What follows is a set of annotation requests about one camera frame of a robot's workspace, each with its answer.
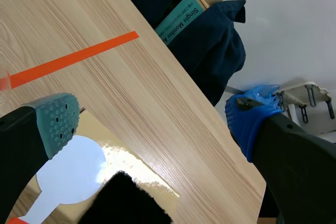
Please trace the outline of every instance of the teal book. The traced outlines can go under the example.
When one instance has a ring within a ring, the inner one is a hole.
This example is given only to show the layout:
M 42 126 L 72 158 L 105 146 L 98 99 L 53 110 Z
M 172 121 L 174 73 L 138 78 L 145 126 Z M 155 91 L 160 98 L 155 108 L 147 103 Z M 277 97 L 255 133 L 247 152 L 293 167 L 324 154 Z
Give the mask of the teal book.
M 181 0 L 158 25 L 155 32 L 168 45 L 202 12 L 203 9 L 197 0 Z

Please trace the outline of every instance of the black fabric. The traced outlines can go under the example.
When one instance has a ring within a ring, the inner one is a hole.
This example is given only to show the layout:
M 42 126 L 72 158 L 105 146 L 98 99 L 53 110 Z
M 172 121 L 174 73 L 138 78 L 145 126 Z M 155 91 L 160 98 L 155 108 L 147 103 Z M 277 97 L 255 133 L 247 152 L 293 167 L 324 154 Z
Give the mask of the black fabric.
M 155 29 L 172 0 L 131 0 Z M 233 22 L 245 22 L 245 1 L 216 3 L 198 16 L 168 45 L 173 55 L 214 106 L 229 78 L 245 61 L 245 50 Z
M 171 223 L 172 219 L 132 178 L 116 173 L 98 193 L 79 224 Z

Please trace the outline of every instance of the black sponge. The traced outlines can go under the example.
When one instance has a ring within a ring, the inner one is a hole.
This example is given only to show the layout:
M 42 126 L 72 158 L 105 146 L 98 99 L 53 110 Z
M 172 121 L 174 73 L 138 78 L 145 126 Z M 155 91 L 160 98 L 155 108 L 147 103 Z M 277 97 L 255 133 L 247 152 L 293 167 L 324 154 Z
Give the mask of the black sponge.
M 82 216 L 87 223 L 172 223 L 170 216 L 125 172 L 116 173 Z

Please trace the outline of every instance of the white paper cutout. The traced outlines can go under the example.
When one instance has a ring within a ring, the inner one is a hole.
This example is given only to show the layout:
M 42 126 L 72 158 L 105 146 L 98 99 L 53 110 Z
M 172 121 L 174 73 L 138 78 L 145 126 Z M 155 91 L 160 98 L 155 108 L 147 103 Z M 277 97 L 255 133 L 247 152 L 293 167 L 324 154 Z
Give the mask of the white paper cutout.
M 90 198 L 103 182 L 106 159 L 92 139 L 75 135 L 36 174 L 41 193 L 25 216 L 29 224 L 42 223 L 58 204 L 75 204 Z

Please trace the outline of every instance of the white paper circle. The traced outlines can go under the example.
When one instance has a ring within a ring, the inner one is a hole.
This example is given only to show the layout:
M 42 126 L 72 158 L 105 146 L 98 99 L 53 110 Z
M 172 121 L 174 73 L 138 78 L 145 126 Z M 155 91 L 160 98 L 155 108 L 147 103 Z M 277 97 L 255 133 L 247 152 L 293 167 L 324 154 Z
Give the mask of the white paper circle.
M 88 137 L 75 135 L 36 177 L 44 194 L 60 204 L 75 204 L 99 190 L 105 168 L 102 148 Z

